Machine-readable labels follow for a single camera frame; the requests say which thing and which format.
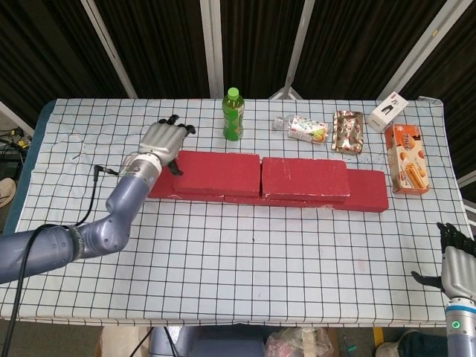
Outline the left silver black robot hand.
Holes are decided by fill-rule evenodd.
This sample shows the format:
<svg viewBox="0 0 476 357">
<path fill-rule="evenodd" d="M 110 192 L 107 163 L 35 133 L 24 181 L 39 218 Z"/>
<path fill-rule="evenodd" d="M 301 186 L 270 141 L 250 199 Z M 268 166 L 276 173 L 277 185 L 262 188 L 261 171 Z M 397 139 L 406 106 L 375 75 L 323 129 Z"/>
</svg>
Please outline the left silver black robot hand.
<svg viewBox="0 0 476 357">
<path fill-rule="evenodd" d="M 183 172 L 176 163 L 176 157 L 188 135 L 195 135 L 196 128 L 191 124 L 179 123 L 178 115 L 162 118 L 154 123 L 142 138 L 138 151 L 151 153 L 158 158 L 162 167 L 168 167 L 174 176 L 182 176 Z"/>
</svg>

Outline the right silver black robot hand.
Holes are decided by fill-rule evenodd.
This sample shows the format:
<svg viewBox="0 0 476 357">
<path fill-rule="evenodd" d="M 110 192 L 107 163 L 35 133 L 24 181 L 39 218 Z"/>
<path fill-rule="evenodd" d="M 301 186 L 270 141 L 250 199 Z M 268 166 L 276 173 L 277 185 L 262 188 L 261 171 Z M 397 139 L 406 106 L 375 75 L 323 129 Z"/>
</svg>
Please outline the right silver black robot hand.
<svg viewBox="0 0 476 357">
<path fill-rule="evenodd" d="M 450 300 L 465 298 L 476 303 L 476 241 L 467 237 L 452 224 L 437 223 L 440 230 L 442 271 L 440 276 L 411 275 L 424 286 L 439 289 Z"/>
</svg>

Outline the red brick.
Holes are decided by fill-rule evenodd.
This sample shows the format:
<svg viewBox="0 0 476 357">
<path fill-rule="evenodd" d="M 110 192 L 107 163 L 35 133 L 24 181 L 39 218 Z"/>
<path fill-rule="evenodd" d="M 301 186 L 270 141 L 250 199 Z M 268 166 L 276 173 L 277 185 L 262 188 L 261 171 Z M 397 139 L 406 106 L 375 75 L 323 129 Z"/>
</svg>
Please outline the red brick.
<svg viewBox="0 0 476 357">
<path fill-rule="evenodd" d="M 378 170 L 347 170 L 350 197 L 333 205 L 336 210 L 381 213 L 388 209 L 386 177 Z"/>
<path fill-rule="evenodd" d="M 340 160 L 264 158 L 261 183 L 266 199 L 343 202 L 350 197 L 347 165 Z"/>
<path fill-rule="evenodd" d="M 200 202 L 223 202 L 224 196 L 214 196 L 208 194 L 195 193 L 177 193 L 173 184 L 177 176 L 174 176 L 170 170 L 165 167 L 160 177 L 148 194 L 149 199 L 172 199 L 172 200 L 188 200 Z"/>
<path fill-rule="evenodd" d="M 310 208 L 312 204 L 308 201 L 270 199 L 260 196 L 224 196 L 223 202 L 238 205 L 260 205 L 270 207 L 292 207 Z"/>
<path fill-rule="evenodd" d="M 174 178 L 178 193 L 213 196 L 259 196 L 260 157 L 255 154 L 181 151 Z"/>
</svg>

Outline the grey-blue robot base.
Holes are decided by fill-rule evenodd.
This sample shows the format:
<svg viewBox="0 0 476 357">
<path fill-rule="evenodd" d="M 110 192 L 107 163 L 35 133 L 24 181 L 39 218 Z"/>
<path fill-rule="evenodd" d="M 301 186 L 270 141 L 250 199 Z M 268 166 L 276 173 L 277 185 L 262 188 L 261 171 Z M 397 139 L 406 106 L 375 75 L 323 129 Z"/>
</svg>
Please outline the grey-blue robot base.
<svg viewBox="0 0 476 357">
<path fill-rule="evenodd" d="M 265 357 L 267 334 L 244 324 L 156 327 L 149 357 Z"/>
</svg>

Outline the green tea bottle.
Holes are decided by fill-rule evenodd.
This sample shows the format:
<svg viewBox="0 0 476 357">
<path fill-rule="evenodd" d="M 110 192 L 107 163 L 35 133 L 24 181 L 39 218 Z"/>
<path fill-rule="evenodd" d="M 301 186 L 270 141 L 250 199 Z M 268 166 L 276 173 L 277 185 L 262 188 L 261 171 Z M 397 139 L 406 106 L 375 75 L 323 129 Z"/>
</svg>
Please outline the green tea bottle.
<svg viewBox="0 0 476 357">
<path fill-rule="evenodd" d="M 230 87 L 222 101 L 224 115 L 223 135 L 229 141 L 239 141 L 243 133 L 245 101 L 236 87 Z"/>
</svg>

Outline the white sneaker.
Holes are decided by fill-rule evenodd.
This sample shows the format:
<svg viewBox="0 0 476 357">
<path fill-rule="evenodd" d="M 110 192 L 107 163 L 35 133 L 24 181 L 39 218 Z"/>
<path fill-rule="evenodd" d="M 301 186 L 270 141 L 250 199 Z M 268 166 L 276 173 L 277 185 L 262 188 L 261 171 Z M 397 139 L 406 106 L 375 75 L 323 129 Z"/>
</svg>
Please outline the white sneaker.
<svg viewBox="0 0 476 357">
<path fill-rule="evenodd" d="M 410 329 L 395 342 L 383 342 L 376 348 L 375 357 L 414 357 L 412 341 L 418 334 L 415 329 Z"/>
</svg>

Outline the orange biscuit box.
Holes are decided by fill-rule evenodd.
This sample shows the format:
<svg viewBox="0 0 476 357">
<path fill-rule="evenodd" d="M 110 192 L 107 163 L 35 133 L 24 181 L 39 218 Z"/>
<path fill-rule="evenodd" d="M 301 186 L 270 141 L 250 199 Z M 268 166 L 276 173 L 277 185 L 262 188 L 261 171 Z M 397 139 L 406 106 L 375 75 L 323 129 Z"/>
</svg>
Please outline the orange biscuit box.
<svg viewBox="0 0 476 357">
<path fill-rule="evenodd" d="M 414 195 L 428 192 L 430 184 L 420 128 L 400 123 L 389 126 L 385 143 L 393 192 Z"/>
</svg>

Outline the dark blue undercloth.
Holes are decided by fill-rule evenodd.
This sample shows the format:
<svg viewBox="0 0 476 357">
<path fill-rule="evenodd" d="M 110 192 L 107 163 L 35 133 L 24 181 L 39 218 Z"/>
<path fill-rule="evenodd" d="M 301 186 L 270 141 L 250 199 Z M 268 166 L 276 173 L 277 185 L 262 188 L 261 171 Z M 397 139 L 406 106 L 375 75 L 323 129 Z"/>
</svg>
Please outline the dark blue undercloth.
<svg viewBox="0 0 476 357">
<path fill-rule="evenodd" d="M 52 100 L 47 103 L 39 114 L 39 119 L 36 123 L 36 128 L 33 134 L 33 139 L 28 150 L 27 157 L 24 161 L 22 173 L 17 185 L 16 195 L 13 203 L 10 206 L 9 214 L 7 216 L 3 236 L 13 234 L 19 224 L 22 215 L 22 208 L 28 195 L 28 188 L 30 185 L 31 174 L 36 164 L 42 141 L 45 137 L 45 129 L 51 113 L 54 110 L 56 101 Z"/>
</svg>

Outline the clear bottle with fruit label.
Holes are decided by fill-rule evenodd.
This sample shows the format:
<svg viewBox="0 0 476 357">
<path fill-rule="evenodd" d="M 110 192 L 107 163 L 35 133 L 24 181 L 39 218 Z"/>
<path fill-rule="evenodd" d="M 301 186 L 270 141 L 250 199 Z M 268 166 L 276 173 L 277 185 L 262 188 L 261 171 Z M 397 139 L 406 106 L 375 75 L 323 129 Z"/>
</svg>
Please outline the clear bottle with fruit label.
<svg viewBox="0 0 476 357">
<path fill-rule="evenodd" d="M 327 139 L 328 125 L 299 115 L 276 117 L 272 129 L 283 131 L 288 137 L 312 144 L 323 144 Z"/>
</svg>

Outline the beige shoe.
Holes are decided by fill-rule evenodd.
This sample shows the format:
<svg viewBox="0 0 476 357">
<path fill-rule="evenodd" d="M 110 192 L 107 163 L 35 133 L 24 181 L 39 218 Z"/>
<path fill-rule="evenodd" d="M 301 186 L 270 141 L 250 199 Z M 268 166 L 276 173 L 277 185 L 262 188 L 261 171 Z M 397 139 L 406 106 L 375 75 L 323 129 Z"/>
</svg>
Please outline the beige shoe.
<svg viewBox="0 0 476 357">
<path fill-rule="evenodd" d="M 7 206 L 16 194 L 16 183 L 12 178 L 0 181 L 0 208 Z"/>
</svg>

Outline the white black grid tablecloth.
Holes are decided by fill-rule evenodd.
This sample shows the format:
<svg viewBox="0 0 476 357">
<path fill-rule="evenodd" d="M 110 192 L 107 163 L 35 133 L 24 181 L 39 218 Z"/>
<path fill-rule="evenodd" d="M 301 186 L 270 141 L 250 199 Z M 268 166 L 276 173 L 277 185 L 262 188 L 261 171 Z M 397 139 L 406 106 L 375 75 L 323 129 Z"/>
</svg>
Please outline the white black grid tablecloth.
<svg viewBox="0 0 476 357">
<path fill-rule="evenodd" d="M 330 122 L 373 101 L 247 100 L 243 139 L 222 137 L 219 100 L 58 99 L 16 231 L 106 216 L 117 169 L 148 126 L 178 115 L 196 127 L 187 150 L 338 159 L 271 129 L 293 114 Z M 150 199 L 124 250 L 25 281 L 19 317 L 64 324 L 272 324 L 436 327 L 446 298 L 412 271 L 441 269 L 438 222 L 470 232 L 446 140 L 443 104 L 420 98 L 399 116 L 422 130 L 430 190 L 390 193 L 382 213 Z"/>
</svg>

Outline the small white box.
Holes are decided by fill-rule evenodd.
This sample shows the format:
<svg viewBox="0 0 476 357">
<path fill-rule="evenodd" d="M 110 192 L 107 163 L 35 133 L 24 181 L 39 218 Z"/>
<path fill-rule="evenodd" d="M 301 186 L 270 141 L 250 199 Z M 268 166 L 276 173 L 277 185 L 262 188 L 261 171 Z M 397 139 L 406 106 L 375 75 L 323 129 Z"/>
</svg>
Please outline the small white box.
<svg viewBox="0 0 476 357">
<path fill-rule="evenodd" d="M 376 132 L 383 132 L 407 105 L 408 101 L 393 91 L 370 113 L 366 123 Z"/>
</svg>

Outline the clear plastic bag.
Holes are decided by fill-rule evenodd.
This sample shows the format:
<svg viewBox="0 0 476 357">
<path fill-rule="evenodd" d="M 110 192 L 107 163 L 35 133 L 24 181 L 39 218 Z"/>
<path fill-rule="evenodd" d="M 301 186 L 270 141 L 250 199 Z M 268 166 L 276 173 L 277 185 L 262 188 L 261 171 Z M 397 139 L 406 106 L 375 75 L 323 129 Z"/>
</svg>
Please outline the clear plastic bag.
<svg viewBox="0 0 476 357">
<path fill-rule="evenodd" d="M 323 328 L 286 328 L 270 334 L 265 357 L 332 357 L 334 347 Z"/>
</svg>

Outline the gold red snack bag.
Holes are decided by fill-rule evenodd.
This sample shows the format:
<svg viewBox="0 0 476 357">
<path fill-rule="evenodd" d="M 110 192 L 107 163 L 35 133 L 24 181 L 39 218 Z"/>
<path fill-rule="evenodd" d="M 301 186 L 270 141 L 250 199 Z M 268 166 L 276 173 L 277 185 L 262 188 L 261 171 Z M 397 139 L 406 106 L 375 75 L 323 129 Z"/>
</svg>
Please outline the gold red snack bag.
<svg viewBox="0 0 476 357">
<path fill-rule="evenodd" d="M 358 155 L 364 146 L 364 115 L 362 112 L 338 110 L 333 115 L 332 149 Z"/>
</svg>

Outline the white frame pole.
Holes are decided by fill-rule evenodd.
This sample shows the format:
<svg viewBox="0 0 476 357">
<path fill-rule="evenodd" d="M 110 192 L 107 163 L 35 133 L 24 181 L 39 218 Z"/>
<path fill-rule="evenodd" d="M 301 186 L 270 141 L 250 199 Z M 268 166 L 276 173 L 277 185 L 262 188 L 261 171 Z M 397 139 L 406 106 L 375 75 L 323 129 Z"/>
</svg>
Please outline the white frame pole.
<svg viewBox="0 0 476 357">
<path fill-rule="evenodd" d="M 105 50 L 115 72 L 118 76 L 127 96 L 132 99 L 138 99 L 136 90 L 127 74 L 126 68 L 120 58 L 120 55 L 115 47 L 112 37 L 107 29 L 103 17 L 96 5 L 95 0 L 80 0 L 86 15 L 88 16 L 100 42 Z"/>
<path fill-rule="evenodd" d="M 378 100 L 384 100 L 393 91 L 400 92 L 407 85 L 472 2 L 473 0 L 446 0 L 382 89 Z"/>
<path fill-rule="evenodd" d="M 199 0 L 210 97 L 225 94 L 220 0 Z"/>
<path fill-rule="evenodd" d="M 303 9 L 300 16 L 300 22 L 295 36 L 295 42 L 292 49 L 292 55 L 289 61 L 288 71 L 283 87 L 275 92 L 270 100 L 301 100 L 302 97 L 292 88 L 295 80 L 298 64 L 303 50 L 303 45 L 306 39 L 309 28 L 312 11 L 314 10 L 315 0 L 304 0 Z"/>
</svg>

